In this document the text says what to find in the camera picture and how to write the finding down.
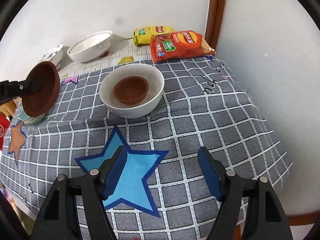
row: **white wall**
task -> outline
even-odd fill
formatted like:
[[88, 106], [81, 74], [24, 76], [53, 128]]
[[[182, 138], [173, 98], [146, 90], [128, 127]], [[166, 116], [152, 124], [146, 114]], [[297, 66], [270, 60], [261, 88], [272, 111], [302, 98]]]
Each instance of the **white wall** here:
[[294, 165], [287, 214], [320, 210], [320, 32], [297, 0], [227, 0], [217, 57], [279, 134]]
[[0, 41], [0, 80], [23, 80], [42, 55], [102, 30], [169, 25], [204, 34], [209, 0], [29, 0]]

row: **checkered tablecloth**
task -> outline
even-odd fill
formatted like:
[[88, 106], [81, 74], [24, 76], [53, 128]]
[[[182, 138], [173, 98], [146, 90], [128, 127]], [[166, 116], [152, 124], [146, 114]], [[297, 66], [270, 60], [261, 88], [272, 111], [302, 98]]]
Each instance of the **checkered tablecloth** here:
[[[107, 210], [119, 239], [200, 239], [207, 236], [220, 204], [209, 193], [197, 163], [206, 146], [214, 159], [240, 176], [266, 176], [279, 190], [292, 165], [290, 156], [240, 87], [228, 66], [197, 57], [154, 64], [165, 78], [164, 95], [147, 116], [123, 119], [102, 103], [99, 86], [114, 68], [81, 75], [68, 83], [39, 125], [23, 126], [26, 144], [16, 163], [7, 154], [11, 129], [4, 138], [0, 180], [37, 214], [58, 174], [81, 176], [75, 157], [100, 153], [116, 124], [132, 149], [170, 150], [149, 177], [148, 185], [161, 218], [125, 204]], [[21, 107], [12, 124], [19, 122]], [[82, 200], [80, 226], [89, 239]], [[245, 219], [243, 199], [238, 221]]]

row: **star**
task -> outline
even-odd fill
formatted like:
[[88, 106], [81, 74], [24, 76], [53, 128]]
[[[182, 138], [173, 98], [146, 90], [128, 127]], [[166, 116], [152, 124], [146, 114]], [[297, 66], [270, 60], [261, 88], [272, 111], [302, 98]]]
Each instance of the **star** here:
[[79, 76], [66, 78], [61, 82], [61, 85], [63, 86], [69, 82], [71, 82], [73, 84], [78, 84], [78, 78], [79, 78]]
[[21, 126], [24, 122], [19, 122], [17, 125], [11, 126], [11, 142], [8, 149], [8, 154], [13, 153], [16, 163], [18, 161], [20, 148], [26, 142], [26, 134], [22, 131]]
[[160, 217], [148, 187], [147, 179], [169, 151], [132, 150], [115, 125], [101, 153], [75, 158], [75, 161], [87, 173], [92, 169], [98, 169], [103, 161], [110, 159], [121, 145], [126, 148], [126, 151], [124, 151], [126, 162], [113, 194], [103, 201], [105, 209], [124, 203], [142, 212]]

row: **chip bag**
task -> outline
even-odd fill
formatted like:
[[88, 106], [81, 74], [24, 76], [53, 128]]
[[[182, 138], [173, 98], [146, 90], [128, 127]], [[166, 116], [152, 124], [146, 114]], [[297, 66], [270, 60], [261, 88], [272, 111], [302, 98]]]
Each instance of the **chip bag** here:
[[168, 58], [197, 57], [216, 53], [201, 34], [193, 31], [152, 36], [150, 48], [154, 62]]
[[133, 33], [133, 42], [138, 45], [149, 45], [152, 35], [159, 35], [174, 32], [174, 29], [168, 26], [147, 26], [137, 28]]

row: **gripper holding brown bowl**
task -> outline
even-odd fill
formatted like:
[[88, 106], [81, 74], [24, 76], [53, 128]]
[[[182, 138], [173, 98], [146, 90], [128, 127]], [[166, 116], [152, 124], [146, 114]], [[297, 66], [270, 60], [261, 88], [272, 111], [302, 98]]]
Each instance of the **gripper holding brown bowl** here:
[[44, 61], [36, 65], [24, 81], [0, 82], [0, 105], [21, 97], [23, 110], [36, 117], [45, 114], [56, 102], [60, 78], [56, 66]]

